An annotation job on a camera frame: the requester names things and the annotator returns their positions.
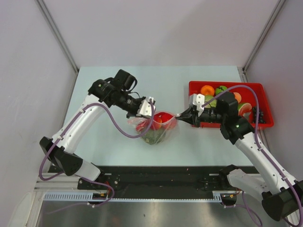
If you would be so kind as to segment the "red toy apple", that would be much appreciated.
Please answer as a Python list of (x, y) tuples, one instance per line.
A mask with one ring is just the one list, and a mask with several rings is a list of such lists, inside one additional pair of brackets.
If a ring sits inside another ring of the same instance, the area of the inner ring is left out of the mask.
[(174, 129), (178, 124), (175, 115), (172, 113), (168, 113), (168, 112), (156, 113), (154, 120), (157, 120), (158, 122), (159, 122), (159, 120), (161, 120), (162, 127), (167, 130)]

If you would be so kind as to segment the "clear pink-dotted zip bag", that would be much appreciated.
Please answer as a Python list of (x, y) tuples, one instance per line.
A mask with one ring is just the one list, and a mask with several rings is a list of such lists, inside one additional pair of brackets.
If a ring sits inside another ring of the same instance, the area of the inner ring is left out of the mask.
[[(151, 126), (150, 126), (150, 128), (149, 128), (149, 129), (151, 129), (151, 130), (158, 130), (158, 129), (160, 129), (160, 128), (163, 128), (162, 125), (161, 125), (160, 123), (155, 122), (154, 118), (153, 118), (153, 120), (151, 120), (151, 119), (145, 119), (145, 118), (132, 118), (132, 119), (128, 120), (127, 123), (128, 123), (129, 125), (133, 126), (134, 129), (135, 129), (136, 126), (137, 126), (137, 124), (139, 124), (139, 123), (142, 122), (142, 121), (148, 121), (149, 123), (152, 122), (152, 124), (151, 124)], [(165, 129), (165, 128), (163, 128), (163, 129), (166, 131), (166, 137), (165, 137), (164, 141), (167, 141), (167, 140), (171, 139), (171, 138), (178, 132), (178, 124), (177, 124), (177, 126), (176, 126), (174, 129), (172, 129), (172, 130), (167, 130), (167, 129)]]

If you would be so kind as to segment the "orange-red toy peach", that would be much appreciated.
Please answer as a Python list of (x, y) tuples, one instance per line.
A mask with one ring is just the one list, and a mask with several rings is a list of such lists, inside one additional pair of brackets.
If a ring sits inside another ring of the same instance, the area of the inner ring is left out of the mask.
[(162, 119), (160, 118), (160, 117), (158, 117), (158, 116), (155, 116), (154, 117), (154, 120), (155, 120), (155, 122), (157, 122), (157, 123), (162, 123)]

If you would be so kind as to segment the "red toy chili pepper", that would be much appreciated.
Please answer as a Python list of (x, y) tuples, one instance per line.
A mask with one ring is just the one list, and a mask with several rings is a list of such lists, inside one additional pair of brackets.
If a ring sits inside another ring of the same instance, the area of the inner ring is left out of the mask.
[(137, 126), (135, 128), (136, 131), (138, 133), (142, 132), (144, 129), (146, 129), (148, 123), (149, 123), (148, 121), (142, 121), (142, 122), (140, 122), (139, 124), (137, 124)]

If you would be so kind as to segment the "green toy melon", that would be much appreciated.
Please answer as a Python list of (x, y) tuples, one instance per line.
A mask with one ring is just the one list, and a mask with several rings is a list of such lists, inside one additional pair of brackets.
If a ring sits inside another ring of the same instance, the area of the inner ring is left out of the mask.
[(141, 139), (149, 145), (155, 145), (164, 141), (166, 137), (166, 131), (163, 128), (158, 130), (149, 129)]

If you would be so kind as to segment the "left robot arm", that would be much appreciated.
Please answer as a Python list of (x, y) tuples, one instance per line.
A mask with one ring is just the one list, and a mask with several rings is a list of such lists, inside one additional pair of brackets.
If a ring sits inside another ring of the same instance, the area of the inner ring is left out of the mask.
[(87, 179), (94, 189), (105, 183), (102, 171), (93, 163), (75, 154), (75, 150), (93, 123), (103, 113), (107, 113), (117, 126), (109, 109), (117, 106), (127, 112), (126, 117), (153, 118), (155, 101), (152, 97), (134, 98), (130, 94), (137, 85), (137, 79), (120, 69), (113, 78), (98, 79), (88, 89), (76, 114), (51, 138), (43, 137), (39, 144), (49, 160), (67, 176), (77, 175)]

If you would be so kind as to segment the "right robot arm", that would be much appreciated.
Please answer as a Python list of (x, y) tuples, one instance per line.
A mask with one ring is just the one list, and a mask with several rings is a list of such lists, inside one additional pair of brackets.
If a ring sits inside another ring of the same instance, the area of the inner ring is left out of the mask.
[(298, 211), (303, 224), (303, 183), (289, 174), (272, 156), (249, 121), (238, 114), (238, 101), (233, 93), (223, 92), (216, 106), (208, 108), (202, 94), (190, 96), (187, 110), (176, 117), (195, 127), (203, 122), (218, 123), (223, 137), (235, 145), (254, 165), (262, 180), (229, 165), (219, 172), (218, 184), (224, 190), (238, 188), (261, 202), (265, 212), (280, 221)]

